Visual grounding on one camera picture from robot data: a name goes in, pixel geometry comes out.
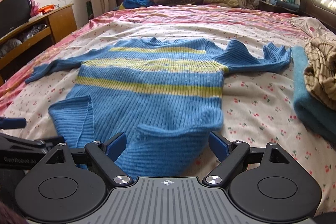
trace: gray ribbed plate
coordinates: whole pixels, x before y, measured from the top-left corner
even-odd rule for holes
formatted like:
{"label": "gray ribbed plate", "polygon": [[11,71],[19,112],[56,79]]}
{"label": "gray ribbed plate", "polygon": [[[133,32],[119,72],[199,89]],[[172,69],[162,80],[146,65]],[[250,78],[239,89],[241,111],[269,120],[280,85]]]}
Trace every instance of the gray ribbed plate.
{"label": "gray ribbed plate", "polygon": [[[72,224],[260,224],[238,211],[218,188],[197,178],[143,178],[114,189],[106,203]],[[302,224],[313,224],[305,220]]]}

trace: metal bolt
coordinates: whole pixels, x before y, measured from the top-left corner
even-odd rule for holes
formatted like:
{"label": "metal bolt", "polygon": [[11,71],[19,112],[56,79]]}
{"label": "metal bolt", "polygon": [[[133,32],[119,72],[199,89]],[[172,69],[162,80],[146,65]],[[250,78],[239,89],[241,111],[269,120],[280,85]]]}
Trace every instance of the metal bolt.
{"label": "metal bolt", "polygon": [[208,176],[205,181],[210,184],[218,184],[222,181],[222,178],[217,175]]}
{"label": "metal bolt", "polygon": [[118,183],[118,184],[126,184],[129,183],[131,179],[126,176],[126,175],[119,175],[117,177],[114,178],[114,182]]}

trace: tv stand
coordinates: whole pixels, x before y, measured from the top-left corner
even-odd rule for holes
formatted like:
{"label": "tv stand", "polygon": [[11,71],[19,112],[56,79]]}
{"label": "tv stand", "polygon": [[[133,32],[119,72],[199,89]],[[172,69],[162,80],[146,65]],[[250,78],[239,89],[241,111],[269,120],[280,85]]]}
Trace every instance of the tv stand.
{"label": "tv stand", "polygon": [[15,47],[0,58],[0,86],[21,67],[26,65],[48,47],[56,44],[71,32],[77,30],[72,5],[53,10],[31,22],[27,22],[0,38],[0,46],[11,38],[19,37],[34,25],[46,24],[47,27],[30,39]]}

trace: television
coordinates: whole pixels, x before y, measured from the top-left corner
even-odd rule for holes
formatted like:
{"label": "television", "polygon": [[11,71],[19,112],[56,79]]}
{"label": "television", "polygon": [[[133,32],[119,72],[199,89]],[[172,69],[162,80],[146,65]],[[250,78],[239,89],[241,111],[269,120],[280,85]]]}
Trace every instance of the television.
{"label": "television", "polygon": [[0,2],[0,38],[28,22],[31,8],[30,0],[2,0]]}

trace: striped sweater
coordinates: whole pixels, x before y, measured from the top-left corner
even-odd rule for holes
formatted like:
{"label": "striped sweater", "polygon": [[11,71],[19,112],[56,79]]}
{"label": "striped sweater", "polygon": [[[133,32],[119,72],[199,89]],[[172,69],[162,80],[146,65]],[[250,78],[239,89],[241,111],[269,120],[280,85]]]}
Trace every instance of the striped sweater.
{"label": "striped sweater", "polygon": [[133,178],[174,176],[221,129],[225,74],[278,72],[290,61],[290,49],[269,43],[263,51],[264,59],[255,58],[237,40],[226,50],[203,38],[122,40],[36,67],[26,83],[80,67],[66,99],[49,107],[57,133],[78,148],[125,132],[120,168]]}

